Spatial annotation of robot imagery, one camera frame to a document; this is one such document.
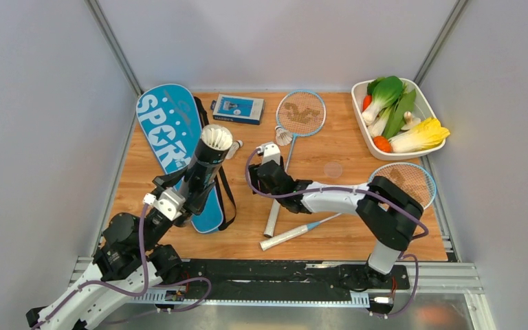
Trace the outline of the black shuttlecock tube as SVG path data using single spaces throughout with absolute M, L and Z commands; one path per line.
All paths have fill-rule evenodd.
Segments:
M 224 126 L 209 124 L 201 131 L 188 170 L 203 173 L 219 171 L 233 143 L 231 132 Z

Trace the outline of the white shuttlecock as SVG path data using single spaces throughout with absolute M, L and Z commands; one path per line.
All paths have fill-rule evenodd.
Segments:
M 282 126 L 275 127 L 275 141 L 279 146 L 287 146 L 293 142 L 293 134 Z
M 227 160 L 230 160 L 232 159 L 235 154 L 237 153 L 237 151 L 243 146 L 243 142 L 241 140 L 235 140 L 233 141 L 227 155 L 226 155 L 226 159 Z

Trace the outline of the clear tube lid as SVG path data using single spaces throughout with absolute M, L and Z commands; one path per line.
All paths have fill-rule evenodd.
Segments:
M 324 174 L 330 178 L 339 178 L 343 173 L 343 167 L 339 162 L 327 162 L 324 165 Z

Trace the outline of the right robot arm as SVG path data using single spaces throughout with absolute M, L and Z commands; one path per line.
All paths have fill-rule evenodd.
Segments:
M 385 286 L 401 253 L 411 241 L 427 235 L 420 218 L 436 193 L 430 174 L 409 162 L 381 166 L 366 183 L 350 186 L 293 179 L 275 161 L 248 164 L 246 178 L 255 194 L 275 199 L 292 213 L 359 216 L 377 240 L 364 270 L 373 287 Z M 420 235 L 417 227 L 423 230 Z

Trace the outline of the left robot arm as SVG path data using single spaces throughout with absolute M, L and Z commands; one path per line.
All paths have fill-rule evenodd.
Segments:
M 31 329 L 95 329 L 116 309 L 161 283 L 179 286 L 181 259 L 160 239 L 204 210 L 214 174 L 185 167 L 153 179 L 139 216 L 116 214 L 80 277 L 60 298 L 26 313 Z

